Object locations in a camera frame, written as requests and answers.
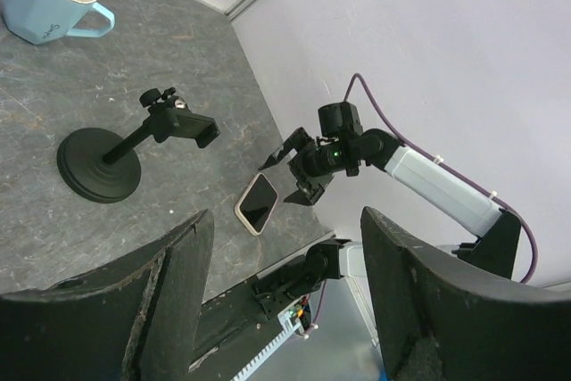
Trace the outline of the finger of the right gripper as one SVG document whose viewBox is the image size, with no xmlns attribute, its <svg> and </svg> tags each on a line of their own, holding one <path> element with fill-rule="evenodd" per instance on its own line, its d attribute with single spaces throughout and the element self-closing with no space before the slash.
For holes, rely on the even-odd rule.
<svg viewBox="0 0 571 381">
<path fill-rule="evenodd" d="M 323 194 L 324 188 L 322 185 L 299 182 L 297 190 L 288 195 L 284 202 L 298 205 L 314 205 Z"/>
<path fill-rule="evenodd" d="M 283 144 L 268 157 L 259 167 L 259 170 L 265 170 L 278 165 L 290 152 L 296 151 L 299 153 L 311 141 L 311 137 L 304 128 L 297 128 Z"/>
</svg>

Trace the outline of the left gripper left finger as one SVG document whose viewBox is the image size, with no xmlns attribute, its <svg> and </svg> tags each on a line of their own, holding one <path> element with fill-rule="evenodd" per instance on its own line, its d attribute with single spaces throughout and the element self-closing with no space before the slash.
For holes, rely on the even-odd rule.
<svg viewBox="0 0 571 381">
<path fill-rule="evenodd" d="M 3 380 L 185 380 L 211 262 L 214 219 L 48 289 L 1 296 Z"/>
</svg>

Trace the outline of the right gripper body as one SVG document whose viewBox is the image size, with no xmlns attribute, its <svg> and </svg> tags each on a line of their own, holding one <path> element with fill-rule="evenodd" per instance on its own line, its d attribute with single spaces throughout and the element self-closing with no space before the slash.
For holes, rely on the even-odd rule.
<svg viewBox="0 0 571 381">
<path fill-rule="evenodd" d="M 324 188 L 333 180 L 333 174 L 327 172 L 316 163 L 319 154 L 318 145 L 315 142 L 308 143 L 295 157 L 288 163 L 289 170 L 293 174 L 296 186 L 299 182 L 319 184 Z"/>
</svg>

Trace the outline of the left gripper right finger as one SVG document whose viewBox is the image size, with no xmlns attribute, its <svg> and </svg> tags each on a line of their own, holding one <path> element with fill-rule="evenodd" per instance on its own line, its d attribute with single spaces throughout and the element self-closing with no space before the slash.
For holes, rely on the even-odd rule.
<svg viewBox="0 0 571 381">
<path fill-rule="evenodd" d="M 570 295 L 486 272 L 366 207 L 360 227 L 390 380 L 568 380 Z"/>
</svg>

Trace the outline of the smartphone with beige case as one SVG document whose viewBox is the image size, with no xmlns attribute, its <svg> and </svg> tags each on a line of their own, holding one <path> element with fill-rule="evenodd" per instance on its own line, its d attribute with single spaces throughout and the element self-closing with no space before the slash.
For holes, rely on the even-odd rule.
<svg viewBox="0 0 571 381">
<path fill-rule="evenodd" d="M 246 230 L 259 236 L 277 206 L 278 193 L 269 179 L 258 173 L 238 199 L 234 213 Z"/>
</svg>

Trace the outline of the black phone stand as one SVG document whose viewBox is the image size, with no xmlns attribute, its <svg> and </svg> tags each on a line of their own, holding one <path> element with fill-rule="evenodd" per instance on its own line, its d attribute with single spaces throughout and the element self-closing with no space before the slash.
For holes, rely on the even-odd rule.
<svg viewBox="0 0 571 381">
<path fill-rule="evenodd" d="M 174 87 L 151 88 L 139 98 L 148 117 L 123 138 L 103 128 L 82 128 L 60 143 L 57 168 L 77 195 L 95 203 L 118 203 L 130 197 L 141 179 L 136 146 L 152 137 L 158 144 L 170 137 L 194 140 L 201 149 L 219 136 L 212 117 L 192 112 Z"/>
</svg>

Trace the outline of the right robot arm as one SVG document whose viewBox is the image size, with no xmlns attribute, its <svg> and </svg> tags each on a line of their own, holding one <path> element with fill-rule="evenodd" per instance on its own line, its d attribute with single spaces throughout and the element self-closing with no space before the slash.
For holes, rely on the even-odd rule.
<svg viewBox="0 0 571 381">
<path fill-rule="evenodd" d="M 261 165 L 278 165 L 287 155 L 297 189 L 286 201 L 314 205 L 338 171 L 355 177 L 360 165 L 373 166 L 420 195 L 476 237 L 452 250 L 458 259 L 504 278 L 513 274 L 522 222 L 493 197 L 475 190 L 397 137 L 378 128 L 365 130 L 349 102 L 318 110 L 321 134 L 297 128 Z"/>
</svg>

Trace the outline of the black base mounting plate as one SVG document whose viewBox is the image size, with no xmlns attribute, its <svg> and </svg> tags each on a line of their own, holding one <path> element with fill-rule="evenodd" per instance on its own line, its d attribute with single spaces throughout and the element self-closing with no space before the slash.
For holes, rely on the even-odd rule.
<svg viewBox="0 0 571 381">
<path fill-rule="evenodd" d="M 302 310 L 302 326 L 309 334 L 309 293 L 287 290 L 303 263 L 296 256 L 204 303 L 186 378 L 232 380 L 281 331 L 278 316 L 284 310 Z"/>
</svg>

